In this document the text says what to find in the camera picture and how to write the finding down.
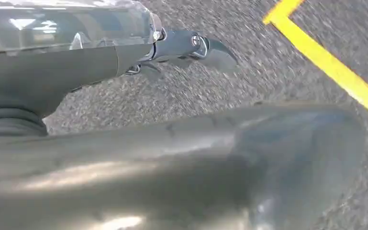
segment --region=asphalt ground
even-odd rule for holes
[[[52,134],[113,129],[211,113],[258,101],[313,100],[368,111],[307,60],[262,18],[275,0],[142,0],[167,29],[204,31],[222,39],[241,69],[224,75],[194,64],[160,65],[163,76],[124,76],[70,94],[45,121]],[[306,0],[290,17],[368,83],[368,0]],[[313,229],[368,230],[368,141],[351,192]]]

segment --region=yellow painted line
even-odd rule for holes
[[[264,18],[263,23],[273,23],[302,54],[368,109],[368,84],[288,18],[302,2],[303,0],[279,2]]]
[[[273,7],[267,16],[263,19],[264,24],[269,24],[273,17],[286,17],[290,16],[294,10],[303,2],[303,0],[282,0]]]

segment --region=metal screw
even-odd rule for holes
[[[201,44],[201,39],[199,38],[199,35],[194,34],[191,38],[191,42],[193,46],[199,46]]]

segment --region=gray asphalt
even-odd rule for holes
[[[52,134],[137,126],[261,100],[313,100],[368,111],[302,56],[272,25],[261,22],[275,0],[142,0],[167,28],[201,30],[222,39],[241,70],[224,75],[200,65],[162,65],[164,76],[121,77],[70,94],[46,119]],[[291,16],[304,31],[368,82],[368,0],[306,0]],[[368,144],[346,198],[314,229],[368,230]]]

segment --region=road marking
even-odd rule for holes
[[[263,23],[272,23],[302,54],[368,109],[368,84],[288,18],[302,2],[280,1]]]

